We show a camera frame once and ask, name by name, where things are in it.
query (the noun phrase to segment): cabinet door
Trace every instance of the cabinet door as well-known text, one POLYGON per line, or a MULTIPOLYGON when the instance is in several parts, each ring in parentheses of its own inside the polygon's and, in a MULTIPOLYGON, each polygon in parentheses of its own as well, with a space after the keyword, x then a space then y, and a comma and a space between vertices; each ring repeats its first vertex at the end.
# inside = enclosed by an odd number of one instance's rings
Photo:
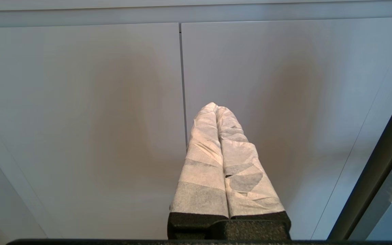
POLYGON ((392 18, 181 30, 187 131, 203 105, 229 107, 292 238, 325 239, 392 114, 392 18))
POLYGON ((48 237, 165 239, 177 23, 0 28, 0 167, 48 237))

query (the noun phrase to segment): white paper wrapping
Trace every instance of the white paper wrapping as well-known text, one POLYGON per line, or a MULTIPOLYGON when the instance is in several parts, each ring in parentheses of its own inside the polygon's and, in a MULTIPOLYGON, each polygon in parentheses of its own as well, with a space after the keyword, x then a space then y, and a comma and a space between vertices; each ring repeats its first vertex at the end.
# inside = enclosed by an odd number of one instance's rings
POLYGON ((217 109, 216 104, 207 104, 194 119, 171 212, 228 217, 217 109))
POLYGON ((216 120, 229 217, 285 211, 258 160, 257 149, 247 140, 235 115, 226 107, 218 107, 216 120))

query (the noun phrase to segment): white cabinet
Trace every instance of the white cabinet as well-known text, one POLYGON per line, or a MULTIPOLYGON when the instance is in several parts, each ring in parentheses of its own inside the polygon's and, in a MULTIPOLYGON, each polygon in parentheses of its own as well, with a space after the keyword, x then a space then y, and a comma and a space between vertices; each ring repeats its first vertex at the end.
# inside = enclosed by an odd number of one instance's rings
POLYGON ((0 28, 0 167, 48 237, 165 239, 177 23, 0 28))
POLYGON ((392 18, 183 23, 187 131, 229 107, 293 239, 326 239, 392 114, 392 18))

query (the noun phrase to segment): white cabinet door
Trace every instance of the white cabinet door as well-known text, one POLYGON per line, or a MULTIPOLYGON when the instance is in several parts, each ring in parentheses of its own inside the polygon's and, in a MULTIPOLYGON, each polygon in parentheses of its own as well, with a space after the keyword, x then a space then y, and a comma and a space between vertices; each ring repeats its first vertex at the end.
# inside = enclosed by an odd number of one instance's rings
POLYGON ((165 239, 177 23, 0 28, 0 167, 48 237, 165 239))
POLYGON ((291 237, 325 239, 392 114, 392 18, 181 30, 187 131, 203 105, 229 107, 291 218, 291 237))

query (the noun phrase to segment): cabinet panel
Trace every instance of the cabinet panel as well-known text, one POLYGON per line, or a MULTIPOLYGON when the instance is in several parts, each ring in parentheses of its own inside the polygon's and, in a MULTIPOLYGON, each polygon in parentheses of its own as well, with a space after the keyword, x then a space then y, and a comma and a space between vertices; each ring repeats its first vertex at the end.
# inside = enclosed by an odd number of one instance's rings
POLYGON ((319 231, 327 236, 392 113, 392 18, 181 30, 187 131, 203 105, 229 107, 257 147, 292 238, 311 239, 329 208, 336 215, 319 231), (327 206, 330 198, 337 203, 327 206))
POLYGON ((165 239, 177 23, 0 28, 0 167, 49 237, 165 239))

